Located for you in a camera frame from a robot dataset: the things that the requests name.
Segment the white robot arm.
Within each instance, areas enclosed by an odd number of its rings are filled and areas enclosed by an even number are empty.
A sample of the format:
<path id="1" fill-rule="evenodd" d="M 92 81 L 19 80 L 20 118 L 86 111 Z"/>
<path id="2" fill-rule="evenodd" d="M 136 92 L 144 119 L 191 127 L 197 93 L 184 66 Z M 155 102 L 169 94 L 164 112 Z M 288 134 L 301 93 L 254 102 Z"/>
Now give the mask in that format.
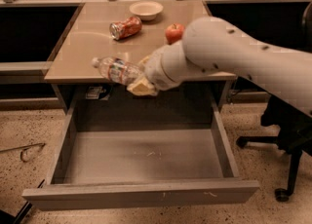
<path id="1" fill-rule="evenodd" d="M 260 42 L 215 17 L 192 21 L 179 41 L 150 54 L 128 91 L 155 95 L 218 71 L 251 81 L 307 116 L 312 112 L 311 53 Z"/>

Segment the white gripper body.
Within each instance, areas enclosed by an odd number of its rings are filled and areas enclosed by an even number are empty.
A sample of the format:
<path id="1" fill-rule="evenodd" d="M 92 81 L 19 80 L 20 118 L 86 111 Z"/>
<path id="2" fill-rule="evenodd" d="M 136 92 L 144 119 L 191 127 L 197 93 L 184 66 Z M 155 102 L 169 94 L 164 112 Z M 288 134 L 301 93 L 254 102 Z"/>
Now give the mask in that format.
<path id="1" fill-rule="evenodd" d="M 189 61 L 177 41 L 154 51 L 145 64 L 144 74 L 157 90 L 167 91 L 182 82 L 204 80 L 209 72 Z"/>

